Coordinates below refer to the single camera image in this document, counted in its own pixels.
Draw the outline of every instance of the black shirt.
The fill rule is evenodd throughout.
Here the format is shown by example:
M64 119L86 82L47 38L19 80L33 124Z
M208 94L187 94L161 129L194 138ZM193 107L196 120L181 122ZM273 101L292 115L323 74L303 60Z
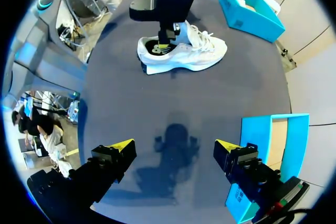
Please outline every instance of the black shirt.
M54 130L54 120L48 115L34 114L32 120L26 116L19 121L19 131L27 130L28 134L32 136L40 135L37 126L40 126L47 135L50 135Z

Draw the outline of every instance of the shoe insole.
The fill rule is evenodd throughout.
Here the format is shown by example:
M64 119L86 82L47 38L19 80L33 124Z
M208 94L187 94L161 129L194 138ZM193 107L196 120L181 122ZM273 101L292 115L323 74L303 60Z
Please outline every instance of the shoe insole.
M172 50L175 49L176 45L169 44L166 48L159 48L159 41L158 40L149 40L145 44L147 51L151 55L162 56L166 55Z

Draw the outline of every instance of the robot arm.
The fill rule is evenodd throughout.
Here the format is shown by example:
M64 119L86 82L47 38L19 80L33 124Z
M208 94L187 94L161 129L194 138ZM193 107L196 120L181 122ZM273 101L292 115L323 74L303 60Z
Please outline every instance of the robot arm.
M135 0L130 6L130 17L137 21L160 22L159 46L168 46L179 34L174 23L184 22L193 0Z

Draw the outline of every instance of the wall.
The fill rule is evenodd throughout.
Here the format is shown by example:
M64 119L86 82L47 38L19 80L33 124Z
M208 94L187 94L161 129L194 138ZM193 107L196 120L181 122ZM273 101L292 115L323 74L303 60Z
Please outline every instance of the wall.
M279 38L281 44L295 56L329 26L330 21L318 0L285 0L279 18L286 31Z
M336 43L286 73L293 113L309 113L309 137L299 178L310 189L296 208L311 208L336 168ZM298 223L303 215L295 216Z
M320 36L298 51L293 59L297 64L304 63L331 46L333 43L336 43L336 35L334 29L329 26Z
M336 123L336 43L288 73L293 113L310 113L310 124Z

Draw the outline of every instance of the shoe sole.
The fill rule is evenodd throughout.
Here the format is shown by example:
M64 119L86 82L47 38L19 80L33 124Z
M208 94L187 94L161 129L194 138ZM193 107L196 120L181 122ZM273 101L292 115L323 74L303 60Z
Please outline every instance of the shoe sole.
M146 74L151 75L151 74L156 74L156 73L164 73L168 72L174 68L186 68L191 71L197 72L197 71L202 71L205 70L209 67L212 67L213 65L217 64L220 62L222 58L218 59L217 61L213 61L209 64L205 65L188 65L188 64L174 64L174 65L145 65L146 70L142 67L143 71L146 72Z

